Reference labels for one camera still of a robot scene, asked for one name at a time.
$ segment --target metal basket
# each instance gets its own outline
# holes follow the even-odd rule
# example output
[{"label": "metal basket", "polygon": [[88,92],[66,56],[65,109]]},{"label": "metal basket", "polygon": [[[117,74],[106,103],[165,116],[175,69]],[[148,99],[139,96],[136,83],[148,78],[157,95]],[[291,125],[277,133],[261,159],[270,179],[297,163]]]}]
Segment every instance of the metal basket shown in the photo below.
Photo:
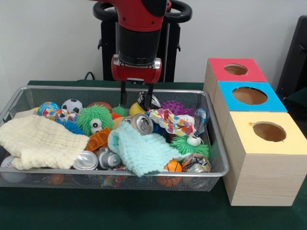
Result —
[{"label": "metal basket", "polygon": [[[136,102],[140,89],[127,89],[127,106]],[[0,114],[0,126],[9,121],[17,112],[39,107],[46,101],[61,105],[69,98],[74,98],[88,105],[94,101],[104,101],[112,107],[119,105],[120,89],[118,88],[85,88],[85,87],[48,87],[26,86],[20,88],[10,99]],[[0,168],[0,187],[37,187],[37,188],[86,188],[86,189],[136,189],[136,190],[177,190],[177,191],[210,191],[221,176],[228,172],[228,161],[224,145],[219,133],[215,114],[208,95],[202,91],[189,90],[155,90],[154,95],[159,101],[176,100],[186,108],[203,108],[210,113],[206,131],[201,135],[204,143],[211,146],[209,161],[212,166],[210,173],[161,172],[138,178],[126,171],[82,171],[58,169],[31,169],[19,171],[14,168]],[[0,146],[0,162],[7,152]],[[9,173],[23,173],[25,179],[18,183],[9,183],[3,176]],[[55,185],[51,182],[54,174],[64,176],[63,183]],[[180,180],[176,186],[161,185],[157,178]]]}]

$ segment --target green fuzzy toy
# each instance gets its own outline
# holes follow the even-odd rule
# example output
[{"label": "green fuzzy toy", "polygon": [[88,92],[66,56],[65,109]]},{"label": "green fuzzy toy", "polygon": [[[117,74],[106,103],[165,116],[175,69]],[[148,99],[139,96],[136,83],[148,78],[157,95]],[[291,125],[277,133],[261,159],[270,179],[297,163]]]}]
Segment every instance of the green fuzzy toy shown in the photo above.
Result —
[{"label": "green fuzzy toy", "polygon": [[121,115],[122,117],[128,116],[127,110],[124,109],[123,107],[121,107],[120,105],[117,106],[117,107],[115,107],[115,108],[113,108],[113,109],[112,109],[112,112],[113,112],[113,113],[116,113],[116,114],[119,114],[119,115]]},{"label": "green fuzzy toy", "polygon": [[101,120],[101,128],[108,127],[112,130],[114,123],[111,113],[105,107],[96,104],[82,109],[82,112],[78,115],[77,124],[87,136],[91,136],[91,129],[94,128],[91,127],[91,121],[97,118]]},{"label": "green fuzzy toy", "polygon": [[208,145],[198,145],[193,146],[187,142],[187,136],[178,136],[173,138],[172,143],[170,144],[172,147],[177,149],[180,154],[184,155],[186,153],[201,153],[206,157],[209,156],[209,147]]}]

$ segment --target green table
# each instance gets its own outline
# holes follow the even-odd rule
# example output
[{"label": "green table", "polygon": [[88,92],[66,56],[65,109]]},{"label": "green table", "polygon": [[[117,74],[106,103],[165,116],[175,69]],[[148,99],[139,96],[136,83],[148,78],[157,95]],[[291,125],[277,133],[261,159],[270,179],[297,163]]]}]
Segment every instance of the green table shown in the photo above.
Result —
[{"label": "green table", "polygon": [[[91,80],[29,84],[119,87]],[[202,84],[156,88],[201,90]],[[0,197],[1,229],[307,229],[307,180],[292,207],[231,207],[222,179],[209,193],[0,188]]]}]

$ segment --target stacked wooden boxes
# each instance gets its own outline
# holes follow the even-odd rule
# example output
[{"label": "stacked wooden boxes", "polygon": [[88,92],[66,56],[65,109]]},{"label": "stacked wooden boxes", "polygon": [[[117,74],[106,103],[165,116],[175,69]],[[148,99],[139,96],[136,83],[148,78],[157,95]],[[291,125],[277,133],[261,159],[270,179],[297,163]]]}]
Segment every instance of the stacked wooden boxes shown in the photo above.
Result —
[{"label": "stacked wooden boxes", "polygon": [[307,173],[307,140],[252,59],[210,58],[204,91],[229,159],[233,206],[291,206]]}]

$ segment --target crushed can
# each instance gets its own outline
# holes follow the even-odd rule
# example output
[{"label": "crushed can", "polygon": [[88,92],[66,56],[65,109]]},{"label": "crushed can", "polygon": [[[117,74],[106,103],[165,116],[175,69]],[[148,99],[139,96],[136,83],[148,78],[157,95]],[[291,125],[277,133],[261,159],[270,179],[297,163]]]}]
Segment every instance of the crushed can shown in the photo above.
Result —
[{"label": "crushed can", "polygon": [[82,151],[73,164],[73,168],[79,170],[95,170],[97,167],[97,156],[87,150]]},{"label": "crushed can", "polygon": [[[182,171],[187,173],[209,173],[211,165],[206,156],[200,153],[189,155],[181,164]],[[191,189],[199,189],[208,184],[210,178],[207,177],[183,177],[183,183]]]}]

